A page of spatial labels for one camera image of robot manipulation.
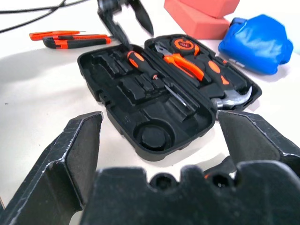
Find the black plastic case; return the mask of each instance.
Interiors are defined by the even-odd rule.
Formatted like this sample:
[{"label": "black plastic case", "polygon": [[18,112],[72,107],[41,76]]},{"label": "black plastic case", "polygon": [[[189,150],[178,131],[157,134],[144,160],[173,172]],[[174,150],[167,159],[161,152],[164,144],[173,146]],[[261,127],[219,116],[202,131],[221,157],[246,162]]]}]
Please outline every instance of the black plastic case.
[{"label": "black plastic case", "polygon": [[[152,80],[130,64],[123,45],[87,52],[78,58],[81,74],[94,98],[106,106],[110,121],[134,146],[138,155],[149,161],[161,160],[203,136],[216,120],[217,110],[210,99],[224,96],[215,83],[200,82],[198,87],[191,83],[178,69],[167,64],[154,47],[155,42],[161,41],[173,53],[170,41],[180,37],[200,47],[199,56],[186,55],[186,59],[193,63],[213,60],[241,94],[252,86],[250,99],[232,110],[245,109],[262,94],[258,85],[239,70],[215,57],[212,50],[197,40],[182,34],[147,40],[145,49],[133,45],[134,51],[158,71],[158,80]],[[165,84],[179,94],[188,107],[167,91]]]}]

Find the white table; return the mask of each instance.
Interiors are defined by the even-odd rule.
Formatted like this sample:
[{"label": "white table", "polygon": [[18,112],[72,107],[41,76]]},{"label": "white table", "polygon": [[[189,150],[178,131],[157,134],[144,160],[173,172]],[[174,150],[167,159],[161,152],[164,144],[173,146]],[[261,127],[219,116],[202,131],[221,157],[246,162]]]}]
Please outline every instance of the white table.
[{"label": "white table", "polygon": [[[184,33],[163,8],[163,0],[143,0],[155,30],[155,36]],[[40,1],[19,1],[18,8],[42,6]],[[43,6],[53,2],[43,1]],[[8,3],[5,9],[16,8]],[[159,162],[148,162],[136,154],[129,142],[108,120],[103,105],[98,104],[82,78],[77,58],[101,46],[74,50],[52,50],[41,42],[30,41],[30,32],[47,30],[86,30],[106,33],[97,13],[96,1],[61,9],[32,25],[0,35],[0,196],[5,205],[30,171],[45,147],[77,115],[103,111],[98,167],[141,166],[148,179],[158,172],[172,173],[179,179],[184,165],[198,164],[207,169],[228,154],[219,124],[187,148]],[[23,15],[31,19],[38,14]],[[20,23],[19,15],[7,16],[1,28]],[[134,44],[143,45],[149,36],[140,28],[132,10],[116,17]],[[202,43],[217,52],[219,41]],[[280,66],[273,76],[259,76],[243,70],[263,91],[246,110],[263,116],[284,136],[300,146],[300,121],[297,115],[300,85],[300,56]]]}]

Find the red sponge block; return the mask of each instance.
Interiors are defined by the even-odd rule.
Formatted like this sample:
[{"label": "red sponge block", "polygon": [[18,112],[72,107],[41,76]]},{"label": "red sponge block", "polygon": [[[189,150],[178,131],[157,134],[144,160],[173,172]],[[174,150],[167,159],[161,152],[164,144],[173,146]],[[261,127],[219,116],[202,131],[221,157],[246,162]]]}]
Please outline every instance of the red sponge block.
[{"label": "red sponge block", "polygon": [[213,18],[180,0],[165,0],[165,9],[189,36],[196,39],[223,39],[229,27],[226,19]]},{"label": "red sponge block", "polygon": [[180,0],[182,3],[215,18],[222,18],[235,11],[240,0]]}]

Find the blue pouch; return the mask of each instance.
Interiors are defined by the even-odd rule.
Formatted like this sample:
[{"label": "blue pouch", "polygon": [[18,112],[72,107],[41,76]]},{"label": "blue pouch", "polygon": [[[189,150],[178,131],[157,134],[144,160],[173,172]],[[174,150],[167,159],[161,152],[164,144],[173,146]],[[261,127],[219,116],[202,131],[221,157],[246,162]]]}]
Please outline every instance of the blue pouch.
[{"label": "blue pouch", "polygon": [[234,18],[218,50],[249,70],[272,75],[290,60],[293,44],[284,25],[259,15],[249,20]]}]

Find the hammer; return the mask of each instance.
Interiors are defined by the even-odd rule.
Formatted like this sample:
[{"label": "hammer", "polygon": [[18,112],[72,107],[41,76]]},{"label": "hammer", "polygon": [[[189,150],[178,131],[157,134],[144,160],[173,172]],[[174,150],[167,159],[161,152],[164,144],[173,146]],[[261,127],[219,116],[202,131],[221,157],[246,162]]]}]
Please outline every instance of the hammer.
[{"label": "hammer", "polygon": [[221,71],[220,67],[214,62],[208,62],[209,67],[206,67],[207,74],[211,79],[223,90],[225,93],[225,98],[213,98],[211,99],[213,105],[217,109],[232,109],[236,105],[241,105],[247,102],[252,93],[252,86],[249,88],[248,92],[244,95],[238,93],[232,84],[225,78],[224,73]]}]

